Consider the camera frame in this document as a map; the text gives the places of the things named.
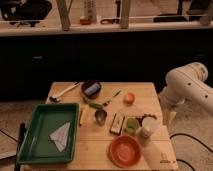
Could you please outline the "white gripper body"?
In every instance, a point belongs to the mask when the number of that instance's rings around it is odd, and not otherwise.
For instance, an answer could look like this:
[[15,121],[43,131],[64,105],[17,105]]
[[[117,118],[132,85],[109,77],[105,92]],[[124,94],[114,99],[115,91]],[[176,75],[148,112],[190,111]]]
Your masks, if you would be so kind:
[[176,116],[175,109],[184,103],[184,98],[169,87],[164,87],[158,94],[163,114],[163,123],[170,124]]

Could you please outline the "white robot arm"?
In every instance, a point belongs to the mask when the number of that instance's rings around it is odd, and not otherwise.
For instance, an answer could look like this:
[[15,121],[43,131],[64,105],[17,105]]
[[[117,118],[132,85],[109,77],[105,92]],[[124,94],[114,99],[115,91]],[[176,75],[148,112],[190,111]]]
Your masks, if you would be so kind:
[[213,115],[213,88],[205,84],[207,78],[208,70],[200,62],[174,68],[166,74],[166,86],[158,94],[164,125],[171,123],[176,116],[175,108],[185,100],[197,103]]

